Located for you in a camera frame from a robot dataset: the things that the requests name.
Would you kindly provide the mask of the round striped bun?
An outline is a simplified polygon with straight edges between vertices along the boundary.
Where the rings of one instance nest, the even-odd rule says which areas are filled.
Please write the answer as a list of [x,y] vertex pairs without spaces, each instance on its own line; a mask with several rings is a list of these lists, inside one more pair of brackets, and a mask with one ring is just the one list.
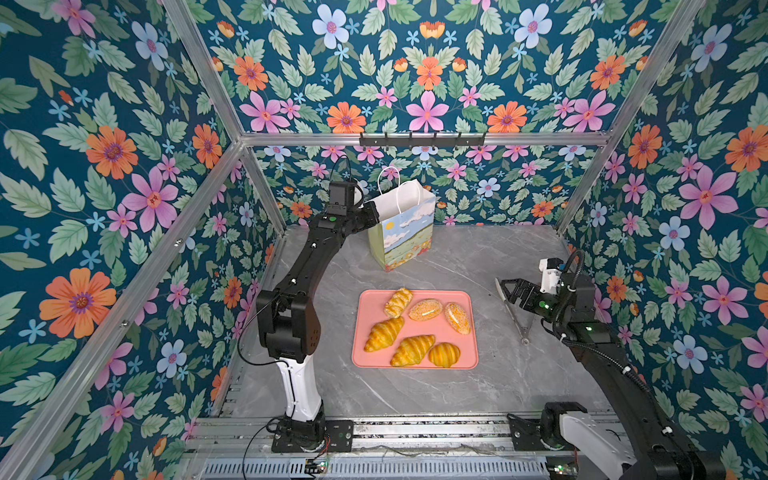
[[427,358],[436,367],[451,368],[460,360],[461,349],[455,344],[442,342],[429,350]]

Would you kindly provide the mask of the painted landscape paper bag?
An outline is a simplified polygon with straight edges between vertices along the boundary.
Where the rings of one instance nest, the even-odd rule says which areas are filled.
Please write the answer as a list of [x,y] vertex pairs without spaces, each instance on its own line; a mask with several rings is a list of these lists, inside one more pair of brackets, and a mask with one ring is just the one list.
[[377,188],[372,203],[378,222],[367,230],[369,247],[377,263],[392,271],[431,248],[437,199],[418,180],[402,182],[394,166],[382,169]]

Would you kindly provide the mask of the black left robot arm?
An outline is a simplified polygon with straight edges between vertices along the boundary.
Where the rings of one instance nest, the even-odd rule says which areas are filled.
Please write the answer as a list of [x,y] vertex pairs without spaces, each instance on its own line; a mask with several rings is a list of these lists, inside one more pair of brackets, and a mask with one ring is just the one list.
[[322,407],[313,359],[321,337],[317,288],[346,239],[378,222],[372,201],[330,206],[309,223],[306,242],[285,277],[256,298],[259,342],[280,369],[292,421],[316,422]]

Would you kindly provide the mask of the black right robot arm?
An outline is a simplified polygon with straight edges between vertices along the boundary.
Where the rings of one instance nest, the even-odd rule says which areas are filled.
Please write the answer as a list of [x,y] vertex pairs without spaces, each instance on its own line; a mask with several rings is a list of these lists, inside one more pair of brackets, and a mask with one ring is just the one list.
[[598,425],[575,401],[545,404],[536,432],[552,449],[573,447],[609,479],[724,479],[720,455],[699,449],[666,414],[634,370],[617,335],[595,317],[583,275],[568,274],[550,292],[525,279],[496,282],[507,310],[538,316],[547,333],[596,381],[627,439]]

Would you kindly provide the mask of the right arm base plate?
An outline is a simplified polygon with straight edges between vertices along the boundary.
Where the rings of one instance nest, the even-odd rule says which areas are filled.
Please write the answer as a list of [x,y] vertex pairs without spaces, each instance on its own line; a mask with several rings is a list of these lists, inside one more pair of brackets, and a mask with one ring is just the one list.
[[537,420],[527,419],[514,413],[507,413],[506,419],[516,451],[559,451],[563,448],[563,445],[557,441],[547,441],[542,436]]

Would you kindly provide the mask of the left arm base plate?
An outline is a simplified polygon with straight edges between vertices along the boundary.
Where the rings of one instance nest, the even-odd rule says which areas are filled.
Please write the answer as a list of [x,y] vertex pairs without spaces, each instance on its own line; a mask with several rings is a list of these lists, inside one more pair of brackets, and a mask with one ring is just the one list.
[[282,420],[273,436],[272,453],[348,453],[352,450],[355,424],[352,420],[298,422]]

